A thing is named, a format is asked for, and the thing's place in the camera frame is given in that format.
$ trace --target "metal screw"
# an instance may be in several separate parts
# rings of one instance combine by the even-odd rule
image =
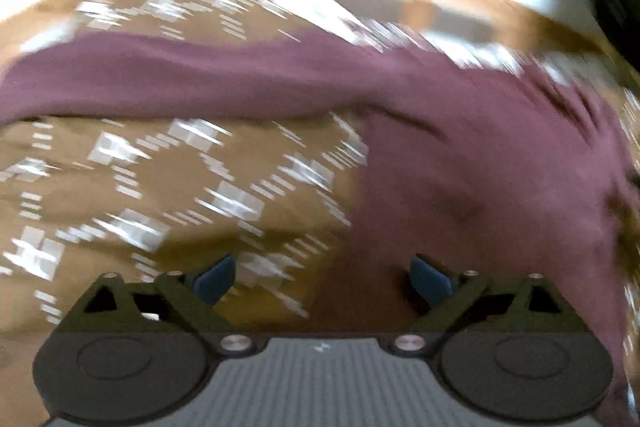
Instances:
[[[225,351],[233,353],[242,353],[247,351],[253,345],[251,339],[246,335],[227,335],[220,341],[220,346]]]
[[[400,335],[395,339],[394,345],[400,351],[420,351],[427,345],[427,341],[420,335]]]

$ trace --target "brown patterned fabric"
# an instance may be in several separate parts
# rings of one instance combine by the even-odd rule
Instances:
[[[311,26],[267,0],[79,8],[95,6],[101,14],[79,12],[78,34],[243,44]],[[359,141],[354,126],[345,115],[263,123],[43,118],[7,126],[1,330],[51,328],[105,271],[150,281],[226,253],[236,256],[238,280],[217,311],[245,327],[306,317],[348,227],[358,161],[343,143]],[[328,164],[323,155],[335,159]],[[314,178],[315,162],[332,170]]]

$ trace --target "maroon cloth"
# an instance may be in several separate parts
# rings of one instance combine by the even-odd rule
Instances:
[[[417,252],[497,280],[539,272],[606,345],[623,382],[618,222],[607,202],[634,193],[609,105],[535,66],[517,78],[460,70],[435,51],[380,53],[321,30],[298,37],[209,48],[87,35],[18,61],[0,86],[0,119],[272,120],[360,108],[370,152],[351,250],[306,327],[406,327],[415,315],[399,280]]]

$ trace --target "white pattern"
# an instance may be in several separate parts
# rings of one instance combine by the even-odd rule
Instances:
[[[282,124],[279,124],[278,122],[273,122],[276,127],[280,130],[280,132],[282,133],[282,135],[284,137],[289,138],[290,140],[292,140],[292,142],[296,143],[297,145],[300,145],[300,147],[304,147],[306,148],[306,145],[304,143],[302,143],[302,138],[300,136],[298,136],[296,133],[294,133],[292,130],[290,130],[287,127],[284,127]]]
[[[151,149],[152,151],[159,151],[160,148],[158,147],[158,145],[155,145],[153,143],[149,143],[146,140],[143,140],[142,138],[138,138],[136,140],[136,145],[140,145],[140,147],[144,147],[145,149]]]
[[[113,177],[113,179],[116,180],[117,182],[124,183],[125,185],[130,185],[131,187],[137,187],[139,184],[137,181],[132,180],[130,178],[126,178],[120,174],[116,174]]]
[[[56,303],[56,298],[53,295],[49,295],[48,293],[41,292],[40,290],[34,291],[33,296],[36,299],[40,299],[41,301],[48,302],[49,304]]]
[[[265,188],[268,188],[269,190],[271,190],[272,192],[275,192],[276,194],[278,194],[279,196],[285,196],[287,193],[282,190],[280,187],[276,187],[276,185],[274,185],[273,183],[268,182],[267,180],[262,180],[260,181],[260,185],[262,185]]]
[[[210,220],[209,217],[205,217],[202,214],[196,212],[195,210],[188,210],[188,214],[191,214],[191,216],[196,217],[197,219],[204,221],[205,223],[208,223],[208,224],[213,223],[213,221]]]
[[[280,266],[280,268],[304,268],[304,266],[302,266],[298,261],[290,258],[288,255],[284,255],[283,253],[270,253],[267,257]]]
[[[284,295],[283,293],[279,292],[279,291],[274,291],[273,295],[276,296],[280,301],[283,302],[283,304],[285,305],[285,308],[289,311],[294,312],[296,315],[300,315],[301,317],[304,317],[305,319],[307,319],[309,317],[309,313],[304,310],[302,308],[302,304],[299,303],[298,301],[296,301],[295,299],[292,299],[291,297]]]
[[[171,145],[180,145],[180,142],[178,142],[178,140],[175,140],[174,138],[171,138],[170,136],[167,136],[166,134],[162,134],[161,132],[159,132],[158,134],[156,134],[156,138],[165,141],[167,143],[170,143]]]
[[[246,8],[242,6],[238,0],[201,0],[207,4],[210,4],[214,8],[225,11],[227,13],[238,13],[240,11],[246,11]]]
[[[149,266],[156,265],[156,261],[152,261],[148,257],[145,257],[144,255],[140,255],[139,253],[132,253],[131,258],[135,259],[136,261],[140,261],[140,263],[148,264]]]
[[[49,178],[51,175],[47,172],[49,169],[59,170],[57,167],[48,165],[46,161],[27,157],[6,168],[2,181],[16,176],[18,181],[33,183],[40,178]]]
[[[346,153],[346,150],[341,147],[336,147],[335,151],[331,152],[330,154],[331,156],[333,156],[334,158],[342,162],[343,165],[346,165],[347,167],[353,168],[357,166],[356,162],[354,162],[351,159],[351,157]]]
[[[135,178],[136,177],[136,173],[129,171],[127,169],[123,169],[122,167],[118,167],[117,165],[112,165],[111,168],[116,171],[119,172],[120,174],[124,174],[125,176],[129,176],[130,178]]]
[[[292,167],[279,166],[278,170],[288,174],[297,181],[308,185],[317,185],[318,187],[331,192],[334,173],[327,167],[318,163],[316,160],[308,163],[308,160],[299,154],[296,154],[296,156],[286,154],[284,157],[290,160]]]
[[[40,309],[45,313],[55,315],[56,317],[60,317],[60,315],[62,315],[62,311],[60,311],[57,308],[54,308],[53,306],[49,306],[48,304],[41,304]]]
[[[289,39],[293,39],[296,42],[300,42],[300,39],[295,38],[293,35],[288,34],[286,31],[284,30],[278,30],[279,33],[282,33],[283,35],[286,35],[287,37],[289,37]]]
[[[255,237],[262,237],[264,235],[264,232],[262,230],[258,229],[257,227],[254,227],[253,225],[249,225],[249,223],[247,223],[246,221],[243,221],[242,219],[238,221],[238,227],[240,227],[243,230],[246,230],[249,233],[254,234]]]
[[[102,120],[104,123],[108,123],[109,125],[115,125],[116,127],[124,127],[123,123],[120,122],[116,122],[114,120],[109,120],[108,118],[102,118]]]
[[[174,0],[146,0],[140,10],[167,22],[176,22],[178,19],[186,19],[185,15],[191,15]]]
[[[165,142],[164,140],[161,140],[159,137],[157,136],[149,136],[146,135],[145,136],[145,140],[154,144],[154,145],[158,145],[159,147],[162,147],[164,149],[168,149],[169,144],[167,142]]]
[[[186,221],[183,221],[178,217],[172,216],[168,212],[165,212],[164,214],[162,214],[162,217],[166,217],[167,219],[171,219],[172,221],[175,221],[176,223],[179,223],[180,225],[182,225],[184,227],[187,226],[187,222]]]
[[[270,200],[274,200],[276,198],[276,196],[271,194],[268,190],[265,190],[262,187],[258,187],[258,185],[256,185],[255,183],[252,183],[250,188],[251,190],[255,190],[256,192],[258,192],[258,194],[264,196],[265,198],[269,198]]]
[[[282,178],[280,178],[280,176],[277,176],[276,174],[272,174],[271,179],[276,183],[279,183],[283,187],[288,188],[289,190],[296,190],[294,185],[291,185],[289,182],[287,182],[286,180],[283,180]]]
[[[142,192],[138,192],[137,190],[132,190],[132,188],[125,187],[124,185],[118,185],[116,187],[116,192],[120,192],[125,196],[131,196],[132,198],[136,198],[137,200],[142,199]]]
[[[229,35],[233,35],[234,37],[241,39],[243,41],[246,40],[246,35],[244,35],[244,31],[242,33],[239,33],[235,30],[232,30],[231,28],[224,28],[223,32],[228,33]]]
[[[276,259],[268,259],[257,253],[241,253],[238,257],[238,282],[252,288],[258,280],[266,278],[280,278],[293,281],[294,277],[287,274]]]
[[[329,250],[329,247],[325,245],[322,241],[320,241],[317,237],[314,237],[313,235],[310,235],[308,233],[305,234],[305,237],[312,243],[315,243],[318,247],[322,248],[323,250]]]
[[[296,243],[297,245],[300,245],[303,248],[306,248],[309,252],[311,253],[320,253],[320,251],[318,250],[318,248],[316,247],[312,247],[310,244],[305,243],[304,241],[302,241],[302,239],[298,238],[294,240],[294,243]]]
[[[145,251],[157,250],[169,231],[169,227],[164,223],[143,216],[130,208],[126,208],[119,216],[107,215],[112,218],[110,223],[100,219],[94,219],[94,222],[107,232],[114,233],[123,241]]]
[[[216,190],[206,188],[214,199],[211,204],[196,200],[206,208],[226,217],[237,217],[244,221],[258,221],[264,209],[264,202],[228,182],[220,182]]]
[[[21,210],[19,215],[20,217],[26,217],[28,219],[35,219],[36,221],[42,219],[42,216],[40,214],[36,214],[35,212],[30,212],[28,210]]]
[[[286,248],[286,250],[289,250],[291,253],[294,253],[298,257],[302,257],[302,259],[306,259],[307,257],[309,257],[308,254],[304,253],[299,248],[296,248],[293,245],[290,245],[289,243],[285,243],[284,248]]]
[[[88,160],[102,165],[110,165],[114,160],[137,163],[137,158],[150,159],[151,156],[133,147],[128,140],[108,132],[102,132],[97,139]]]
[[[341,171],[344,171],[344,165],[341,163],[338,163],[338,161],[336,159],[334,159],[334,156],[329,156],[332,153],[327,154],[326,152],[322,153],[322,158],[324,158],[325,160],[327,160],[329,163],[331,163],[331,165],[333,165],[334,167],[340,169]]]
[[[206,120],[174,120],[168,131],[169,136],[182,140],[202,152],[208,152],[213,144],[222,145],[222,142],[216,139],[220,133],[231,136],[228,130]]]
[[[90,225],[80,225],[78,228],[69,227],[66,232],[56,230],[56,237],[77,245],[80,241],[93,241],[96,237],[106,239],[107,233]]]
[[[141,272],[144,272],[147,275],[150,275],[151,277],[158,277],[158,275],[160,275],[160,272],[158,270],[154,270],[153,268],[151,268],[150,266],[147,266],[146,264],[136,263],[136,268],[138,268]]]
[[[50,281],[53,280],[65,246],[44,236],[44,230],[24,227],[20,239],[12,239],[17,252],[4,252],[4,257],[28,273]]]
[[[204,160],[204,163],[206,163],[207,168],[210,172],[213,172],[214,174],[217,174],[218,176],[230,182],[235,180],[235,178],[231,174],[229,174],[228,169],[225,169],[225,166],[221,161],[216,160],[211,156],[207,156],[204,152],[200,153],[200,157]]]
[[[22,194],[20,194],[20,197],[24,198],[25,200],[42,201],[42,196],[40,196],[39,194],[31,194],[31,192],[23,192]]]
[[[75,165],[76,167],[82,167],[83,169],[87,169],[88,171],[95,170],[95,167],[90,167],[89,165],[85,165],[83,163],[73,162],[71,165]]]
[[[261,243],[256,241],[250,235],[246,235],[245,233],[240,234],[240,241],[250,245],[251,247],[254,247],[256,250],[264,250],[264,246]]]
[[[340,150],[343,151],[350,159],[360,165],[367,164],[367,154],[369,153],[369,148],[360,139],[360,136],[357,133],[349,133],[348,139],[346,141],[343,141],[342,145],[344,145],[346,150]]]
[[[180,219],[183,219],[185,221],[189,221],[189,223],[191,223],[192,225],[201,225],[202,223],[199,222],[197,219],[193,219],[193,217],[191,216],[187,216],[186,214],[184,214],[183,212],[176,212],[175,215],[177,217],[179,217]]]

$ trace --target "round black disc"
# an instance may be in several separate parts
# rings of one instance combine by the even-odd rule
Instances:
[[[187,333],[54,333],[33,362],[50,412],[80,423],[128,423],[180,405],[207,358]]]
[[[470,404],[516,421],[559,421],[595,409],[612,379],[591,333],[509,333],[470,328],[442,350],[449,385]]]

